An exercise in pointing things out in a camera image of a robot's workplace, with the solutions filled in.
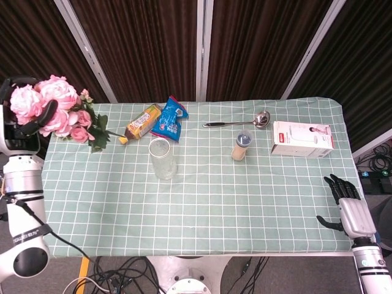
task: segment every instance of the clear glass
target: clear glass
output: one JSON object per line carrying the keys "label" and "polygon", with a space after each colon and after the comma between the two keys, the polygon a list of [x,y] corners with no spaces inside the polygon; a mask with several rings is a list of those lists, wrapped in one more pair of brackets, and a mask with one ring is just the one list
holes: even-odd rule
{"label": "clear glass", "polygon": [[173,148],[168,140],[156,138],[148,146],[155,175],[159,179],[171,179],[177,172],[177,165],[173,157]]}

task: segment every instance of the blue snack bag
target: blue snack bag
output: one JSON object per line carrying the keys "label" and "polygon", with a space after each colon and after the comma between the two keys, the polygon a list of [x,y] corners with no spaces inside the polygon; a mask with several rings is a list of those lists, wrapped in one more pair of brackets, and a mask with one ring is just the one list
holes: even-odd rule
{"label": "blue snack bag", "polygon": [[181,124],[177,122],[178,118],[188,118],[188,112],[174,96],[170,96],[151,133],[158,137],[178,141],[181,133]]}

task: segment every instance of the table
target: table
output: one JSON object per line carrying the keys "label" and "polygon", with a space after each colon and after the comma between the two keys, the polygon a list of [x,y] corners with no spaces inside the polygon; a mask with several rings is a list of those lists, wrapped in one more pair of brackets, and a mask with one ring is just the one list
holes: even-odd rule
{"label": "table", "polygon": [[[101,153],[87,144],[52,137],[43,166],[48,223],[89,255],[210,255],[347,252],[341,232],[322,227],[339,212],[323,176],[360,189],[341,106],[326,98],[185,102],[174,143],[177,175],[158,180],[148,156],[151,134],[124,146],[113,138]],[[145,104],[98,104],[108,128],[122,133]],[[246,158],[230,156],[242,126],[204,129],[211,121],[251,121],[271,113]],[[330,124],[336,149],[322,159],[272,156],[272,122]],[[77,251],[45,237],[54,256]]]}

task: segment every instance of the robotic hand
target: robotic hand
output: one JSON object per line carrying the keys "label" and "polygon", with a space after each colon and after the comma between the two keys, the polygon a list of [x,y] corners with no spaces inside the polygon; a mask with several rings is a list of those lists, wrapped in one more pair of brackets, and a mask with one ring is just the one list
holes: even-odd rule
{"label": "robotic hand", "polygon": [[51,232],[45,223],[41,170],[33,155],[40,149],[38,129],[53,117],[58,103],[51,101],[43,113],[23,126],[17,124],[10,110],[10,97],[15,86],[34,85],[39,80],[15,77],[5,80],[0,88],[0,151],[9,156],[4,166],[5,194],[9,230],[14,247],[0,254],[0,282],[15,274],[33,277],[49,262],[49,249],[43,235]]}
{"label": "robotic hand", "polygon": [[339,208],[341,222],[331,223],[317,216],[326,228],[345,232],[354,245],[352,251],[363,286],[368,294],[392,293],[392,279],[379,246],[372,242],[376,229],[369,208],[355,186],[337,176],[324,177]]}

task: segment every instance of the snack bag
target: snack bag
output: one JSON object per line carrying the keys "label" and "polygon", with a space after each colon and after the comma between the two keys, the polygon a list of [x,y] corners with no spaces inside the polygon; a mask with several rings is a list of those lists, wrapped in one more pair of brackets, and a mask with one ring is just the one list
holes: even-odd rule
{"label": "snack bag", "polygon": [[181,124],[177,122],[178,118],[188,118],[188,112],[174,96],[170,96],[151,133],[158,137],[178,141],[181,133]]}
{"label": "snack bag", "polygon": [[158,104],[152,104],[143,110],[125,129],[124,137],[119,137],[121,144],[126,144],[128,140],[139,140],[144,134],[152,129],[160,116],[162,109]]}

